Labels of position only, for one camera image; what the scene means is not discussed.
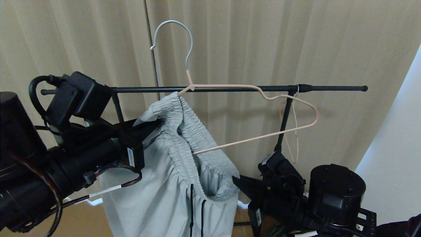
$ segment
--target clothes hanger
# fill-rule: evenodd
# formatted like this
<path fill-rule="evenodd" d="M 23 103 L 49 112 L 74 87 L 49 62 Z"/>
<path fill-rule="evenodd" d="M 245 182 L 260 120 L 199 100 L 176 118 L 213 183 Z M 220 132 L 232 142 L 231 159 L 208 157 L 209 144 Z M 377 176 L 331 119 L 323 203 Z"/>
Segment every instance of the clothes hanger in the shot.
<path fill-rule="evenodd" d="M 184 94 L 188 90 L 194 91 L 195 87 L 202 87 L 202 88 L 212 88 L 212 87 L 213 88 L 215 88 L 215 87 L 217 87 L 217 88 L 232 88 L 232 87 L 251 88 L 251 89 L 257 90 L 260 93 L 260 95 L 266 100 L 275 100 L 275 99 L 280 98 L 280 97 L 291 98 L 294 101 L 296 100 L 298 102 L 301 102 L 301 103 L 311 107 L 314 110 L 314 112 L 316 113 L 315 120 L 311 124 L 308 124 L 308 125 L 304 125 L 304 126 L 296 127 L 296 128 L 292 128 L 292 129 L 287 129 L 287 130 L 280 131 L 280 132 L 269 133 L 269 134 L 266 134 L 266 135 L 257 136 L 257 137 L 253 137 L 253 138 L 249 138 L 249 139 L 245 139 L 245 140 L 241 140 L 241 141 L 237 141 L 237 142 L 233 142 L 233 143 L 219 145 L 219 146 L 207 148 L 207 149 L 204 149 L 204 150 L 201 150 L 201 151 L 195 151 L 192 154 L 197 155 L 197 154 L 200 154 L 200 153 L 203 153 L 203 152 L 213 151 L 213 150 L 221 149 L 221 148 L 224 148 L 224 147 L 227 147 L 227 146 L 245 143 L 245 142 L 249 142 L 249 141 L 253 141 L 253 140 L 257 140 L 257 139 L 261 139 L 261 138 L 265 138 L 265 137 L 271 137 L 271 136 L 279 135 L 279 134 L 286 133 L 286 132 L 296 131 L 296 130 L 304 129 L 304 128 L 307 128 L 307 127 L 311 127 L 311 126 L 313 126 L 317 123 L 317 121 L 319 119 L 319 111 L 317 110 L 317 108 L 314 105 L 312 105 L 311 103 L 308 103 L 307 101 L 301 100 L 297 97 L 293 97 L 293 96 L 286 95 L 286 94 L 281 94 L 281 95 L 277 95 L 277 96 L 274 96 L 274 97 L 267 97 L 265 95 L 265 93 L 263 93 L 262 89 L 260 89 L 260 87 L 254 86 L 254 85 L 244 85 L 244 84 L 194 84 L 193 81 L 192 81 L 192 78 L 190 76 L 189 68 L 188 68 L 188 65 L 187 65 L 187 62 L 189 60 L 189 56 L 190 56 L 190 54 L 192 52 L 192 49 L 193 49 L 193 36 L 192 36 L 192 33 L 190 32 L 189 28 L 187 28 L 186 25 L 184 25 L 183 23 L 181 23 L 179 21 L 175 21 L 175 20 L 168 20 L 168 21 L 165 21 L 165 22 L 161 23 L 158 26 L 158 28 L 155 30 L 154 44 L 152 45 L 152 47 L 150 49 L 153 50 L 156 47 L 156 36 L 157 36 L 157 33 L 158 33 L 159 29 L 163 25 L 168 24 L 168 23 L 176 23 L 176 24 L 181 25 L 182 27 L 184 27 L 184 29 L 187 30 L 187 32 L 190 36 L 190 49 L 189 49 L 189 52 L 187 54 L 186 61 L 185 61 L 187 78 L 189 80 L 189 86 L 187 86 L 186 88 L 181 90 L 178 93 L 179 96 L 181 96 L 182 94 Z"/>

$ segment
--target black drawstring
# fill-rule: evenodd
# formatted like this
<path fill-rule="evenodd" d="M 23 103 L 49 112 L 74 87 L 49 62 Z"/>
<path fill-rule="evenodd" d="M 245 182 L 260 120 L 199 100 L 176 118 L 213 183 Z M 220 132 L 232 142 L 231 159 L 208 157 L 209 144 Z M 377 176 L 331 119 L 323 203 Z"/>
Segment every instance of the black drawstring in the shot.
<path fill-rule="evenodd" d="M 202 229 L 200 231 L 200 236 L 203 237 L 203 207 L 205 206 L 206 200 L 203 200 L 202 202 Z"/>
<path fill-rule="evenodd" d="M 192 221 L 190 222 L 190 237 L 193 236 L 193 184 L 190 185 L 190 215 Z"/>

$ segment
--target white label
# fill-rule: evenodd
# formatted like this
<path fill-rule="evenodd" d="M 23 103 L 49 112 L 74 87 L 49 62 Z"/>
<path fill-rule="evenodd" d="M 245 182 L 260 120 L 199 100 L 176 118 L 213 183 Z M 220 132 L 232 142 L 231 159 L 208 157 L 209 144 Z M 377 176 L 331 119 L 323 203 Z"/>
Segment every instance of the white label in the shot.
<path fill-rule="evenodd" d="M 134 167 L 134 156 L 133 150 L 127 147 L 127 156 L 129 157 L 129 164 L 131 167 Z"/>
<path fill-rule="evenodd" d="M 260 209 L 257 209 L 256 211 L 256 219 L 257 219 L 257 225 L 260 226 L 260 224 L 262 224 L 262 216 L 260 215 Z"/>
<path fill-rule="evenodd" d="M 263 160 L 262 164 L 266 164 L 267 160 L 268 160 L 269 158 L 271 158 L 273 154 L 275 154 L 275 152 L 272 152 L 272 153 L 270 153 L 269 155 L 267 155 L 267 156 L 265 157 L 265 159 Z"/>

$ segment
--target silver hook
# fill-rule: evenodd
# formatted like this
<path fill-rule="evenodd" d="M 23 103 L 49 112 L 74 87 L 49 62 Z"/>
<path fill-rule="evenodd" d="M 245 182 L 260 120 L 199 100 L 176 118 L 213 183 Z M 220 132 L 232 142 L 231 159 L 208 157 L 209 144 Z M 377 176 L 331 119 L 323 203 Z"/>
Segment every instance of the silver hook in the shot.
<path fill-rule="evenodd" d="M 168 21 L 165 21 L 165 22 L 161 23 L 161 24 L 158 26 L 158 28 L 156 29 L 156 31 L 155 31 L 155 35 L 154 35 L 154 44 L 152 45 L 151 50 L 154 50 L 154 48 L 156 47 L 156 44 L 157 44 L 157 33 L 158 33 L 158 30 L 159 30 L 159 29 L 160 29 L 163 25 L 168 24 L 168 23 L 177 23 L 177 24 L 181 25 L 182 27 L 184 27 L 184 28 L 187 30 L 187 32 L 188 32 L 188 33 L 189 33 L 189 35 L 190 35 L 190 50 L 189 50 L 189 53 L 187 54 L 187 57 L 186 57 L 186 70 L 189 70 L 189 66 L 187 65 L 187 61 L 189 60 L 190 54 L 192 53 L 192 49 L 193 49 L 193 36 L 192 36 L 192 33 L 190 32 L 189 28 L 187 28 L 187 26 L 186 26 L 186 25 L 184 25 L 183 23 L 181 23 L 181 22 L 179 22 L 179 21 L 175 21 L 175 20 L 168 20 Z"/>

